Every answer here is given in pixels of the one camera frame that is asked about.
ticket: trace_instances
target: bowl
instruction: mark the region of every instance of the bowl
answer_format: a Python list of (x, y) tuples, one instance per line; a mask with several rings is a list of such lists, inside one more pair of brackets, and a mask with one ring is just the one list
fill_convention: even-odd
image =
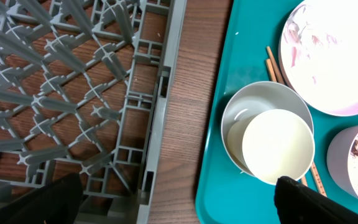
[(305, 121), (287, 110), (273, 109), (242, 119), (227, 136), (228, 149), (259, 180), (299, 180), (314, 158), (313, 133)]
[(327, 167), (335, 183), (358, 199), (358, 126), (342, 130), (331, 141)]
[(284, 25), (278, 56), (287, 85), (310, 106), (358, 114), (358, 0), (300, 3)]
[(273, 109), (295, 113), (306, 122), (313, 133), (313, 120), (307, 105), (289, 87), (275, 82), (255, 82), (243, 87), (234, 94), (224, 109), (221, 120), (221, 137), (230, 160), (246, 174), (253, 175), (228, 148), (229, 130), (240, 120), (246, 120)]

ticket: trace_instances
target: pink cup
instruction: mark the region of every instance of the pink cup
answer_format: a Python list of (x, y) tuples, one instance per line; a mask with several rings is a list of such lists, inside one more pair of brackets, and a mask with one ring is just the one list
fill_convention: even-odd
[(358, 199), (358, 176), (354, 175), (351, 149), (358, 137), (358, 126), (342, 130), (331, 141), (327, 153), (327, 166), (335, 183)]

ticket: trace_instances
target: chopstick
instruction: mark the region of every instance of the chopstick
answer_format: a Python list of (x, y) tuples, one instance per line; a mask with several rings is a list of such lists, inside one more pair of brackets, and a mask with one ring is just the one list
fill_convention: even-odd
[[(279, 83), (285, 85), (282, 74), (281, 74), (280, 70), (278, 69), (276, 60), (274, 59), (272, 50), (270, 49), (269, 46), (267, 46), (266, 49), (267, 49), (267, 53), (269, 56), (269, 59), (266, 60), (266, 67), (267, 67), (267, 71), (270, 76), (270, 79), (272, 80), (272, 82), (278, 81)], [(324, 195), (325, 197), (327, 197), (327, 193), (324, 189), (323, 183), (320, 179), (320, 175), (318, 174), (317, 167), (316, 167), (316, 164), (314, 163), (314, 161), (311, 163), (310, 169), (311, 169), (311, 174), (313, 176), (314, 182), (316, 183), (318, 192), (321, 195)], [(301, 178), (301, 183), (305, 186), (308, 186), (306, 177), (303, 176)]]
[(274, 59), (274, 56), (273, 56), (273, 53), (272, 53), (272, 49), (270, 49), (270, 47), (267, 46), (267, 47), (266, 47), (266, 50), (267, 50), (268, 57), (269, 57), (270, 60), (272, 61), (273, 70), (274, 70), (274, 74), (276, 74), (277, 81), (278, 81), (279, 83), (285, 85), (285, 84), (284, 84), (283, 77), (282, 77), (281, 72), (280, 72), (280, 69), (278, 69), (277, 62), (276, 62), (276, 60)]

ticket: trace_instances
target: tray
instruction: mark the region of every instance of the tray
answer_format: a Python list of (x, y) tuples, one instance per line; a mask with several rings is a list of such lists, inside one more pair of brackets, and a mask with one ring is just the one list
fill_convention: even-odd
[[(274, 206), (274, 186), (241, 171), (226, 154), (220, 135), (221, 116), (237, 90), (268, 80), (266, 46), (276, 58), (283, 25), (299, 0), (235, 0), (227, 28), (221, 66), (208, 126), (203, 165), (196, 196), (201, 223), (280, 223)], [(314, 162), (331, 200), (358, 213), (358, 199), (340, 189), (326, 165), (329, 143), (341, 130), (358, 125), (358, 116), (330, 116), (310, 107), (314, 122)], [(306, 178), (316, 190), (310, 171)]]

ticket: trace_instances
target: black object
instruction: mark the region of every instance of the black object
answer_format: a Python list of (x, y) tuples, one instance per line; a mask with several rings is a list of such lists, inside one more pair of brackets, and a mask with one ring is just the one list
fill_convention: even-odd
[(68, 174), (0, 208), (0, 224), (73, 224), (82, 195), (80, 176)]
[(282, 224), (358, 224), (358, 214), (289, 177), (278, 179), (274, 204)]

